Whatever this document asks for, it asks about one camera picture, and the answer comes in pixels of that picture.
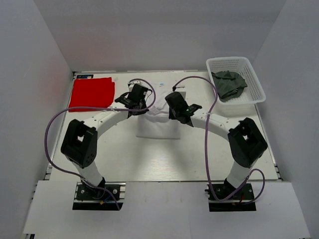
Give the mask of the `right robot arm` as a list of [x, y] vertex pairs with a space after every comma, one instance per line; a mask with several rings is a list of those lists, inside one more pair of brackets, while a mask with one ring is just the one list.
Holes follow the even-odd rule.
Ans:
[[241, 185], [250, 174], [256, 161], [268, 148], [259, 128], [251, 118], [240, 121], [210, 114], [200, 105], [188, 105], [179, 92], [165, 97], [169, 106], [169, 118], [181, 124], [205, 130], [205, 137], [211, 132], [229, 142], [234, 163], [224, 181], [226, 195], [232, 199], [243, 193]]

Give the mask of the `white t shirt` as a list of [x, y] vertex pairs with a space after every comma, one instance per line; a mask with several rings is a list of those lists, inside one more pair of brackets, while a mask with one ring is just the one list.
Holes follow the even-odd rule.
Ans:
[[169, 119], [169, 106], [165, 97], [172, 93], [166, 83], [150, 82], [156, 96], [149, 96], [147, 106], [154, 103], [149, 111], [137, 118], [136, 137], [149, 139], [180, 139], [180, 123]]

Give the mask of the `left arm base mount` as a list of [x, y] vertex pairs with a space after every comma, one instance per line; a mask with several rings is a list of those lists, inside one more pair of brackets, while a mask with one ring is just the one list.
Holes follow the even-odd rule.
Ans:
[[75, 211], [118, 211], [125, 198], [125, 183], [105, 183], [105, 192], [77, 183], [72, 210]]

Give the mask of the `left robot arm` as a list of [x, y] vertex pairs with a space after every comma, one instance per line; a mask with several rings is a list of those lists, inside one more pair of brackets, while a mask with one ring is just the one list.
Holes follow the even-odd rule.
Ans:
[[105, 179], [94, 162], [99, 137], [129, 117], [146, 113], [145, 98], [148, 91], [144, 86], [133, 84], [130, 91], [116, 98], [107, 110], [89, 119], [74, 119], [69, 123], [61, 153], [76, 167], [93, 198], [99, 199], [105, 194]]

